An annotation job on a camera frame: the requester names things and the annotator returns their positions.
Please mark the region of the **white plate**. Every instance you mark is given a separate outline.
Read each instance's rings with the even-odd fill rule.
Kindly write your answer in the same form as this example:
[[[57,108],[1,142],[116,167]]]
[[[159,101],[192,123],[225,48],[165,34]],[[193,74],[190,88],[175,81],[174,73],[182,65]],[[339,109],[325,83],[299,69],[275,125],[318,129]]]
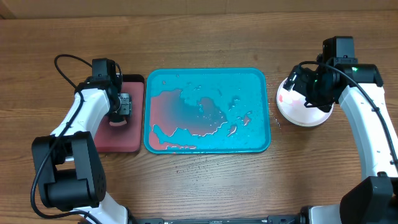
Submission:
[[[332,114],[323,112],[318,108],[306,108],[305,97],[294,90],[287,91],[283,88],[286,78],[279,85],[276,93],[276,103],[280,113],[293,124],[303,127],[315,127],[324,123]]]

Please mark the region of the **red and green sponge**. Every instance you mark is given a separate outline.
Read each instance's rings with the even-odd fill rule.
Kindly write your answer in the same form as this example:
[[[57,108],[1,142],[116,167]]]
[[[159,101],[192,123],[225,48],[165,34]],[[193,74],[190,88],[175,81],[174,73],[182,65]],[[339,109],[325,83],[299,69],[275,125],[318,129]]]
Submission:
[[[109,124],[111,126],[123,126],[127,124],[127,119],[123,115],[112,113],[109,115]]]

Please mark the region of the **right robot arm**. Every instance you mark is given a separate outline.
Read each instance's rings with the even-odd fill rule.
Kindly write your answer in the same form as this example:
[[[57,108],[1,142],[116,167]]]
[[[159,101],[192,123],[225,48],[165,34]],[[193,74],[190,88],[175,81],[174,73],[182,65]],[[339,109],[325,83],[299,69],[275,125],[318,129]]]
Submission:
[[[322,54],[294,66],[282,82],[308,110],[340,105],[361,163],[362,181],[336,205],[303,207],[301,223],[397,223],[397,134],[383,85],[375,64],[358,62],[351,36],[324,40]]]

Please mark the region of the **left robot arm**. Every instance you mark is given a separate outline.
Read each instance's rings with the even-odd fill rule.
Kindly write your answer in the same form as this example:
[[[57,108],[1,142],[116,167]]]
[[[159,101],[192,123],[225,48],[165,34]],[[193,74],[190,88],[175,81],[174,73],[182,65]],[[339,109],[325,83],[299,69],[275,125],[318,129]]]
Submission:
[[[108,58],[90,62],[92,74],[73,85],[74,102],[61,124],[32,142],[33,211],[44,219],[82,216],[87,223],[136,223],[131,211],[106,191],[94,138],[104,117],[124,125],[132,115],[120,66]]]

